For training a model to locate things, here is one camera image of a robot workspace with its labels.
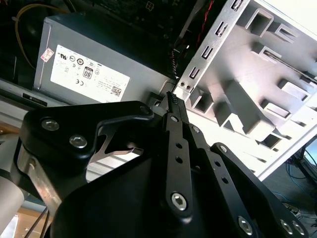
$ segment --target barcode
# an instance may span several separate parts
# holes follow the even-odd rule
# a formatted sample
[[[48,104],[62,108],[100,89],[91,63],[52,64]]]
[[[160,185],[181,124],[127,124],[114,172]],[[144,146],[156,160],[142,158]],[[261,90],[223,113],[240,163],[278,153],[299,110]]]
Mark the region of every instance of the barcode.
[[[113,86],[111,89],[111,93],[117,97],[120,97],[121,89]]]

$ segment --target red wire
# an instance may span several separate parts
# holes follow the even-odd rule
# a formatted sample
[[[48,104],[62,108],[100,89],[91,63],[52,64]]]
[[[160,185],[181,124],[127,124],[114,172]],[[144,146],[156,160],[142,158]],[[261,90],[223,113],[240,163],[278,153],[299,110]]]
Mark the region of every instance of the red wire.
[[[204,29],[205,29],[205,25],[206,25],[206,22],[207,22],[207,17],[208,17],[208,13],[213,5],[213,2],[214,0],[211,0],[210,4],[209,4],[209,7],[207,9],[207,11],[205,12],[205,19],[204,19],[204,22],[203,22],[203,25],[202,25],[202,29],[198,35],[198,38],[197,38],[197,43],[196,43],[196,48],[198,48],[198,44],[200,42],[200,37],[202,36],[203,32],[204,32]]]

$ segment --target power supply label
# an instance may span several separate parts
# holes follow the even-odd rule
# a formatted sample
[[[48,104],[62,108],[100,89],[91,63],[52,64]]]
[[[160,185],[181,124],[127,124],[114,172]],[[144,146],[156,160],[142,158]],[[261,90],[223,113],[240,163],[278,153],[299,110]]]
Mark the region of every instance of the power supply label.
[[[57,46],[51,82],[101,103],[119,102],[130,77]]]

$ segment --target circuit board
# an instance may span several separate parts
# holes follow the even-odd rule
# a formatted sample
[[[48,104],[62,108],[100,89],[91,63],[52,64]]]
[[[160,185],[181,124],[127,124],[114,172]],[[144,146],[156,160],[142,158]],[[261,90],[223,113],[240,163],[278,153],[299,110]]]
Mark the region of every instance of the circuit board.
[[[159,38],[174,41],[196,0],[95,0],[125,22]]]

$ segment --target bolt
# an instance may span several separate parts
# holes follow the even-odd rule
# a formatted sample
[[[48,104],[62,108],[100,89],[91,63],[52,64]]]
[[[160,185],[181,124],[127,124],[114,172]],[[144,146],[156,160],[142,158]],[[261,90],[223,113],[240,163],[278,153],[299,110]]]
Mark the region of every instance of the bolt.
[[[224,147],[223,145],[220,145],[220,149],[221,149],[224,153],[227,153],[227,148]]]
[[[197,133],[200,132],[200,130],[199,130],[198,127],[196,127],[196,126],[193,126],[193,129],[194,129],[194,131],[197,132]]]
[[[45,130],[55,131],[59,129],[59,124],[53,119],[45,119],[42,121],[42,127]]]
[[[239,222],[239,226],[240,228],[249,236],[252,236],[253,234],[253,230],[252,227],[250,225],[250,223],[244,219],[243,217],[239,216],[238,217],[238,222]]]
[[[302,236],[305,235],[305,232],[303,228],[300,227],[300,225],[298,225],[295,221],[293,221],[293,225],[295,227],[295,230],[297,230],[299,234],[301,234]]]
[[[284,230],[285,230],[288,234],[292,235],[292,234],[293,234],[292,228],[291,228],[285,221],[283,221],[282,219],[280,220],[280,222],[281,222],[281,225],[282,225],[282,227],[284,228]]]
[[[186,199],[179,193],[172,194],[172,203],[178,210],[184,211],[187,207]]]
[[[171,118],[174,122],[178,122],[178,119],[177,119],[176,117],[171,116],[170,118]]]
[[[78,149],[82,149],[86,147],[87,140],[81,135],[73,135],[70,137],[69,143]]]

